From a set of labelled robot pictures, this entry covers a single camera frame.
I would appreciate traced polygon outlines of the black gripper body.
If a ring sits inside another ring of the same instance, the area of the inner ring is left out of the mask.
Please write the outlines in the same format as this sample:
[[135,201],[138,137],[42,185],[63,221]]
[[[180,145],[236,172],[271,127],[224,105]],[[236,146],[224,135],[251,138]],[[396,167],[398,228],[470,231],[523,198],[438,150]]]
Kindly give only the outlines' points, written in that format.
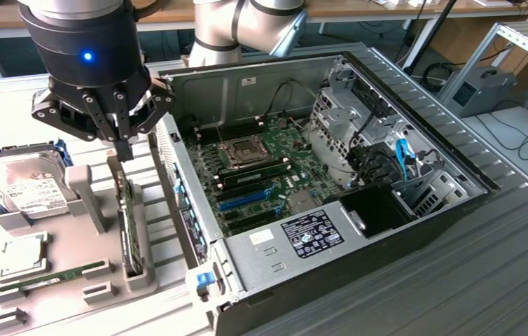
[[22,6],[51,76],[50,89],[67,102],[92,92],[110,102],[115,92],[138,102],[152,84],[143,63],[132,6]]

